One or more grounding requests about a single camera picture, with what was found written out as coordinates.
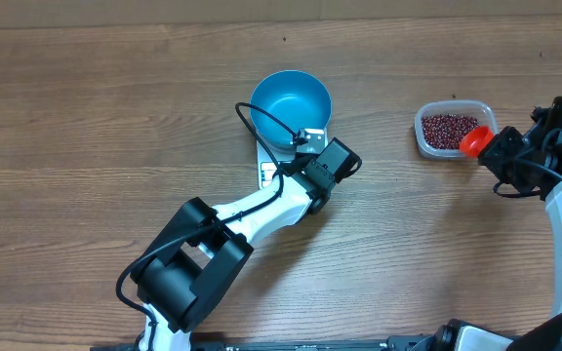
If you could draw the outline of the red measuring scoop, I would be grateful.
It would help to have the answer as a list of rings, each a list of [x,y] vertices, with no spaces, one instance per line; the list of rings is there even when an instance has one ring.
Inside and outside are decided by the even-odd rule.
[[[468,158],[477,158],[494,136],[489,126],[479,126],[463,137],[459,151]]]

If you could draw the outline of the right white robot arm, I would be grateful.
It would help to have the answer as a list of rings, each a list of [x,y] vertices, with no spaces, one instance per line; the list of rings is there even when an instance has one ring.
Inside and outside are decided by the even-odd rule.
[[[516,338],[511,350],[562,350],[562,96],[531,114],[533,127],[520,133],[504,128],[477,159],[514,197],[537,196],[550,220],[554,244],[554,302],[550,319]]]

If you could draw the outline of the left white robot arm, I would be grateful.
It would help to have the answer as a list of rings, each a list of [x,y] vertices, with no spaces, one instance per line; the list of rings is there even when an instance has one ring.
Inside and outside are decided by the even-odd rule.
[[[138,350],[187,350],[190,333],[218,306],[272,232],[317,214],[361,166],[338,139],[284,163],[265,188],[233,203],[184,203],[128,270],[146,316]]]

